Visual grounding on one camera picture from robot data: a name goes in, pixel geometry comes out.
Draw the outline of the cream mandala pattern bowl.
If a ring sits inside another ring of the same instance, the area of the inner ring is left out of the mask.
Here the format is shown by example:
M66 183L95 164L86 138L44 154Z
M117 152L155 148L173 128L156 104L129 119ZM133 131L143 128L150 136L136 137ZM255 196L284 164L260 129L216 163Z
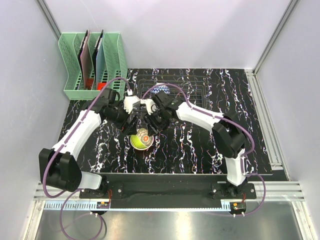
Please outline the cream mandala pattern bowl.
M149 146L152 142L152 138L149 136L148 130L145 128L140 128L137 131L137 137L139 141L146 147Z

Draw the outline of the green patterned bowl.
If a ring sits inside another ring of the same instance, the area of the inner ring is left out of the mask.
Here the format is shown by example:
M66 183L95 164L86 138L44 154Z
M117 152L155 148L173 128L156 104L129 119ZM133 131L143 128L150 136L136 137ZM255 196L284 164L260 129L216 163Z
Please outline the green patterned bowl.
M154 137L151 136L151 144L149 146L144 146L140 140L138 139L137 134L136 135L131 135L130 136L130 144L136 149L136 150L140 150L140 151L144 151L147 150L148 148L150 148L152 146L154 142Z

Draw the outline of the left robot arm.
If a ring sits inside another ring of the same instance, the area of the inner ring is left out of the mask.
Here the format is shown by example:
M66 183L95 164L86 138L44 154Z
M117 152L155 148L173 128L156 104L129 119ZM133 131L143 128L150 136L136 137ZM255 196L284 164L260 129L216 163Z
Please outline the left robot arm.
M60 189L62 193L90 189L97 198L108 193L108 186L102 182L101 175L80 170L78 156L91 134L109 120L120 130L127 130L128 118L133 108L140 103L140 98L131 90L123 100L116 100L117 93L104 88L93 100L83 106L75 123L65 136L52 148L43 148L39 153L39 170L44 194L49 194L47 187Z

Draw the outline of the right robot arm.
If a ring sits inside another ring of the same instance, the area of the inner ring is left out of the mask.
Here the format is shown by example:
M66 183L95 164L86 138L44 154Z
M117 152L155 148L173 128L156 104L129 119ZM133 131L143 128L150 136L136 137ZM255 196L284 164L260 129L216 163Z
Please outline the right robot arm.
M141 101L147 114L144 119L150 134L156 134L169 125L169 120L189 122L213 135L218 153L225 159L227 182L221 188L222 197L242 198L247 183L243 170L245 153L245 130L232 121L230 115L206 110L182 98L173 98L163 90L152 98Z

